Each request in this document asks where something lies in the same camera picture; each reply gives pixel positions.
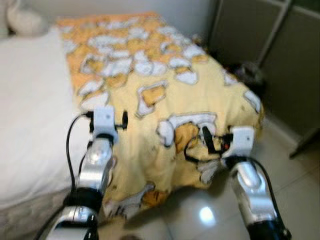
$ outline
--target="metal rod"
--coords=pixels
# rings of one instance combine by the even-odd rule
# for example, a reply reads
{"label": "metal rod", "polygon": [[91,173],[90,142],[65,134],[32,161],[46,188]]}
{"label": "metal rod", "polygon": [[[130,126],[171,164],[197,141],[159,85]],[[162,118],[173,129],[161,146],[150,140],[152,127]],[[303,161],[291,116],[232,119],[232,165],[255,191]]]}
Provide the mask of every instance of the metal rod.
{"label": "metal rod", "polygon": [[222,6],[224,4],[224,0],[218,0],[217,1],[217,11],[216,11],[216,14],[215,14],[215,17],[214,17],[214,24],[213,24],[213,28],[212,28],[212,33],[211,35],[209,36],[209,39],[208,39],[208,43],[211,45],[211,41],[212,39],[214,39],[215,35],[216,35],[216,32],[217,32],[217,27],[218,27],[218,23],[219,23],[219,20],[220,20],[220,15],[221,15],[221,11],[222,11]]}
{"label": "metal rod", "polygon": [[286,19],[286,17],[288,16],[288,12],[290,10],[290,7],[292,6],[294,0],[286,0],[286,2],[284,3],[283,7],[281,8],[281,11],[277,17],[277,19],[275,20],[275,23],[273,25],[273,28],[262,48],[262,51],[258,57],[257,60],[257,65],[259,68],[261,68],[261,66],[263,65],[264,61],[266,60],[266,57],[268,55],[268,53],[270,52],[270,49],[276,39],[277,34],[279,33],[279,30],[281,28],[281,26],[284,23],[284,20]]}

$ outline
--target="yellow blanket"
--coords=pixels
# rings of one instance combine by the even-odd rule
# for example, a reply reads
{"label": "yellow blanket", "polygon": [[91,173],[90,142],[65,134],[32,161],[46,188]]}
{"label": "yellow blanket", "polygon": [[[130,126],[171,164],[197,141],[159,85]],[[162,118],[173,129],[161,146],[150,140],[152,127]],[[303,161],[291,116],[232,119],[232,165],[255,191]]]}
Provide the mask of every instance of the yellow blanket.
{"label": "yellow blanket", "polygon": [[[206,188],[220,168],[207,156],[202,128],[261,128],[260,100],[155,13],[102,15],[57,22],[79,107],[106,104],[127,131],[103,199],[108,218],[129,218],[181,186]],[[203,163],[186,161],[184,149]]]}

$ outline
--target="black wire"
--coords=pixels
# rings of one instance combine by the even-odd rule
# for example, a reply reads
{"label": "black wire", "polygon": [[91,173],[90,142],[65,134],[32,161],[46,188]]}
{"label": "black wire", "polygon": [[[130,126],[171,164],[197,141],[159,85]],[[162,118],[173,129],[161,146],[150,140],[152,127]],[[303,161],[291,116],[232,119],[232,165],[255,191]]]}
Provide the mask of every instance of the black wire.
{"label": "black wire", "polygon": [[279,212],[279,208],[278,208],[278,205],[277,205],[277,201],[276,201],[276,197],[275,197],[275,194],[274,194],[274,191],[273,191],[273,188],[272,188],[272,185],[271,185],[271,181],[270,181],[270,177],[266,171],[266,169],[264,168],[264,166],[259,162],[257,161],[256,159],[252,158],[252,157],[247,157],[250,162],[254,165],[258,165],[259,168],[262,170],[264,176],[265,176],[265,179],[266,179],[266,182],[268,184],[268,188],[269,188],[269,192],[270,192],[270,196],[271,196],[271,199],[272,199],[272,203],[273,203],[273,206],[274,206],[274,210],[276,212],[276,215],[277,215],[277,219],[278,221],[280,222],[280,224],[282,225],[283,228],[286,229],[285,225],[284,225],[284,222],[282,220],[282,217],[280,215],[280,212]]}
{"label": "black wire", "polygon": [[81,159],[81,162],[80,162],[80,165],[79,165],[79,170],[78,170],[78,175],[80,175],[80,173],[81,173],[82,163],[84,162],[85,157],[86,157],[86,154],[84,154],[82,159]]}
{"label": "black wire", "polygon": [[52,215],[51,217],[42,225],[42,227],[39,229],[39,231],[36,233],[33,240],[39,240],[41,235],[44,233],[48,225],[51,223],[51,221],[64,209],[64,205],[61,205]]}
{"label": "black wire", "polygon": [[[68,161],[68,166],[69,166],[69,171],[70,171],[70,176],[71,176],[71,192],[73,192],[76,189],[76,181],[75,181],[75,175],[74,175],[74,171],[72,169],[72,164],[71,164],[71,159],[70,159],[70,152],[69,152],[69,141],[70,141],[70,134],[71,134],[71,130],[74,126],[74,124],[76,123],[76,121],[81,118],[82,116],[86,116],[86,117],[90,117],[90,114],[92,114],[92,112],[86,112],[86,113],[81,113],[78,116],[76,116],[70,127],[68,130],[68,133],[66,135],[66,141],[65,141],[65,152],[66,152],[66,159]],[[81,159],[81,163],[79,166],[79,172],[81,172],[81,167],[82,167],[82,163],[85,159],[84,155]],[[48,225],[50,224],[50,222],[64,209],[64,205],[61,205],[50,217],[49,219],[42,225],[42,227],[39,229],[39,231],[36,233],[36,236],[34,237],[34,240],[39,240],[41,235],[44,233],[45,229],[48,227]]]}
{"label": "black wire", "polygon": [[68,130],[68,134],[66,136],[66,141],[65,141],[65,153],[66,153],[66,159],[68,161],[68,166],[69,166],[69,171],[70,171],[70,176],[71,176],[71,192],[74,192],[75,189],[76,189],[76,181],[75,181],[75,175],[74,175],[74,171],[72,169],[72,164],[71,164],[71,159],[70,159],[70,152],[69,152],[69,140],[70,140],[70,133],[71,133],[71,130],[72,130],[72,127],[74,126],[74,124],[76,123],[76,121],[81,118],[82,116],[85,116],[86,114],[85,113],[82,113],[78,116],[76,116],[70,127],[69,127],[69,130]]}

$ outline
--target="tiled floor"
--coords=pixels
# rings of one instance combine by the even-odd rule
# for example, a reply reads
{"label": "tiled floor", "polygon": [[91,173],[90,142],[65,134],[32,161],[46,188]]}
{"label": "tiled floor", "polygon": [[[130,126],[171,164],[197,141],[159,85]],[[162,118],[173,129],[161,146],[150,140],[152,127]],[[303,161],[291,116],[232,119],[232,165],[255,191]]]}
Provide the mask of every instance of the tiled floor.
{"label": "tiled floor", "polygon": [[[267,169],[283,221],[293,240],[320,239],[320,146],[289,159],[294,144],[266,123],[252,155]],[[158,208],[130,222],[100,228],[100,239],[134,233],[143,240],[248,240],[228,175],[221,173],[208,191],[184,188]]]}

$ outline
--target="white bed sheet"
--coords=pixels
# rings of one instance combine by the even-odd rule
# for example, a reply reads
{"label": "white bed sheet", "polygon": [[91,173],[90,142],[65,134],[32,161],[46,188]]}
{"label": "white bed sheet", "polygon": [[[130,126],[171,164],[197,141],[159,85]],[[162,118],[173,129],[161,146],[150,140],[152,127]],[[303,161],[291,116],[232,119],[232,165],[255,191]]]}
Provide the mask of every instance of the white bed sheet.
{"label": "white bed sheet", "polygon": [[[37,38],[0,42],[0,210],[70,186],[65,142],[78,113],[57,28]],[[70,138],[74,172],[89,123]]]}

